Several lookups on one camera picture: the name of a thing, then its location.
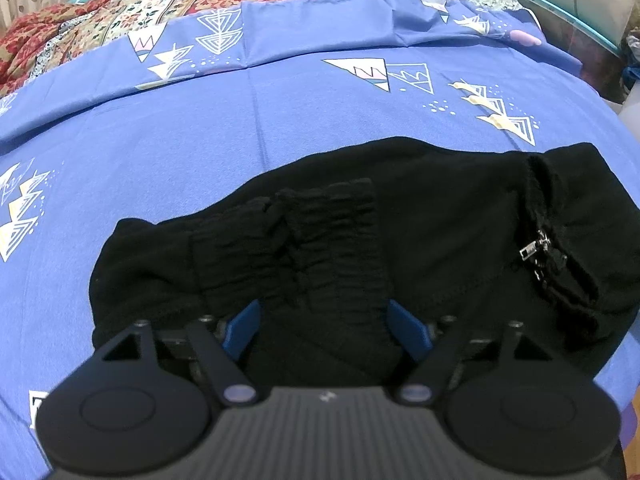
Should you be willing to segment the pile of colourful clothes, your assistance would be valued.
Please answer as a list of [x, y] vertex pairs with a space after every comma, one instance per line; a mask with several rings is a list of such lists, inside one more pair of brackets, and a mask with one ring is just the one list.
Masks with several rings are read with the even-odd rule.
[[631, 29], [626, 36], [623, 46], [626, 56], [626, 66], [623, 70], [622, 81], [630, 91], [640, 79], [640, 28]]

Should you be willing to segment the blue patterned bed sheet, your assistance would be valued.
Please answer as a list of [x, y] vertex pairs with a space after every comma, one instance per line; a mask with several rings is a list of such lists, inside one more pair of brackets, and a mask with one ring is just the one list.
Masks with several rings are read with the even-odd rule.
[[90, 274], [160, 222], [304, 156], [388, 136], [459, 151], [589, 142], [631, 195], [639, 144], [526, 11], [284, 0], [132, 32], [1, 102], [1, 474], [48, 471], [34, 420], [90, 356]]

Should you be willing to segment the black pants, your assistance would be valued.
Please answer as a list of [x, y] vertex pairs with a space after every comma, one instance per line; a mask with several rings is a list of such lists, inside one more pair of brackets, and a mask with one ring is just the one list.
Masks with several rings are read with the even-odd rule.
[[391, 301], [480, 335], [522, 322], [588, 374], [639, 309], [639, 211], [589, 143], [469, 153], [390, 138], [312, 155], [195, 214], [124, 219], [89, 286], [101, 347], [147, 320], [262, 326], [241, 370], [268, 386], [386, 386], [410, 359]]

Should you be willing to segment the glass table with teal edge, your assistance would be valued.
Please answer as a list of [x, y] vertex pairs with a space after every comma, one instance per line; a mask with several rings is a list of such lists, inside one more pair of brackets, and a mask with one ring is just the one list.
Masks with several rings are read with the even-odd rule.
[[531, 10], [550, 44], [582, 62], [580, 76], [606, 100], [622, 104], [628, 96], [623, 83], [626, 61], [619, 46], [602, 37], [572, 14], [544, 0], [518, 0]]

